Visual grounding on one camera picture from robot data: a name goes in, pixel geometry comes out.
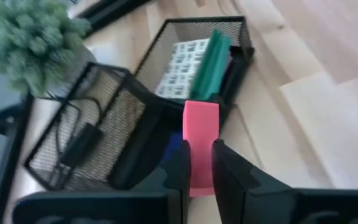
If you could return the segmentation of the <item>black mesh desk organizer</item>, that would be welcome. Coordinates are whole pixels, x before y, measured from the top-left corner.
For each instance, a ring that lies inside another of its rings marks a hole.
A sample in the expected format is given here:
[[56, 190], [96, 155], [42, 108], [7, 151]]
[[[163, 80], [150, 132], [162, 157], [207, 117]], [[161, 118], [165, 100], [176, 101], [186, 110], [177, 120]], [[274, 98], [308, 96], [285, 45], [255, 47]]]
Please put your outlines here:
[[185, 102], [155, 94], [173, 44], [210, 37], [231, 38], [232, 61], [218, 93], [224, 124], [252, 61], [254, 48], [243, 16], [166, 20], [135, 73], [87, 64], [24, 162], [47, 190], [128, 189], [144, 178], [163, 154], [169, 135], [181, 128]]

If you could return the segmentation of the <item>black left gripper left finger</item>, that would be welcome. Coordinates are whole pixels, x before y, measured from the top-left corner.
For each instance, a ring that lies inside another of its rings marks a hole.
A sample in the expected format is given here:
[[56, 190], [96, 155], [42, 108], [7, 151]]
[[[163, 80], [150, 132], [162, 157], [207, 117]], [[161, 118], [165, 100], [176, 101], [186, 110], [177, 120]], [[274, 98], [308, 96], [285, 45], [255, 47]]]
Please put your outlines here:
[[37, 192], [20, 199], [13, 224], [186, 224], [191, 178], [186, 141], [130, 190]]

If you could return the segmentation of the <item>blue eraser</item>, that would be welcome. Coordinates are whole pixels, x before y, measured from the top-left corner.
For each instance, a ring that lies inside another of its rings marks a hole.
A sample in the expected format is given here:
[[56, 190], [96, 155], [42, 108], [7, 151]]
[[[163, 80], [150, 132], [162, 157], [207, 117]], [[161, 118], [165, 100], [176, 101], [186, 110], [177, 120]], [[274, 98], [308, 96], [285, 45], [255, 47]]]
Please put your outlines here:
[[181, 142], [183, 140], [183, 133], [182, 131], [174, 131], [170, 135], [168, 139], [168, 143], [165, 146], [163, 151], [163, 156], [161, 162], [166, 161], [171, 157], [171, 155], [181, 147]]

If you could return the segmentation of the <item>patterned green-edged notepad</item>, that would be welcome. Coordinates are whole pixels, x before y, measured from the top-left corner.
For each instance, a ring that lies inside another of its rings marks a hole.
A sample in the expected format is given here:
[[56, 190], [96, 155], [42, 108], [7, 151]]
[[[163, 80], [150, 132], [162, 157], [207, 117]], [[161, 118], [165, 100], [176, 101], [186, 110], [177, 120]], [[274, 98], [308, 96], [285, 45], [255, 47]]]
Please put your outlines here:
[[232, 60], [231, 38], [215, 29], [208, 39], [179, 42], [155, 94], [162, 98], [206, 100], [218, 93]]

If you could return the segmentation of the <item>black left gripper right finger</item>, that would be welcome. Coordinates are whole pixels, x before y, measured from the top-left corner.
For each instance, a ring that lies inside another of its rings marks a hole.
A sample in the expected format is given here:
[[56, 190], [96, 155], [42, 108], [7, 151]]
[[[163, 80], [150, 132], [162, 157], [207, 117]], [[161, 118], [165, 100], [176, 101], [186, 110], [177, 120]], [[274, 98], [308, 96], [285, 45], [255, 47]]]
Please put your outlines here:
[[222, 224], [358, 224], [358, 190], [290, 187], [222, 140], [212, 169]]

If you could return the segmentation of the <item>green artificial potted plant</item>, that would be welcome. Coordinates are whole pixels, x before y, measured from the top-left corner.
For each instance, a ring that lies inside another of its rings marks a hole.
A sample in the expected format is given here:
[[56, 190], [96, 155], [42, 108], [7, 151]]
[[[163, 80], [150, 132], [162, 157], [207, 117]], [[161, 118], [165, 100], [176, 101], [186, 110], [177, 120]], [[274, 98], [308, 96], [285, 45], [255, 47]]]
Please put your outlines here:
[[83, 44], [90, 30], [62, 0], [0, 0], [0, 75], [17, 91], [65, 96], [96, 60]]

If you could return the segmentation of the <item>pink eraser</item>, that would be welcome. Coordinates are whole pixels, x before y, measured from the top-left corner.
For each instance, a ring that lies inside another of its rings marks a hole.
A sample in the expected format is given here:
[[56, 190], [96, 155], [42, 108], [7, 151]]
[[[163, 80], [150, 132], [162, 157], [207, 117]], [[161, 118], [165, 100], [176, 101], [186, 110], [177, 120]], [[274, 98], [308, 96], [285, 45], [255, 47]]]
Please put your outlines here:
[[190, 146], [190, 197], [214, 194], [212, 146], [219, 138], [219, 105], [203, 101], [185, 102], [183, 139]]

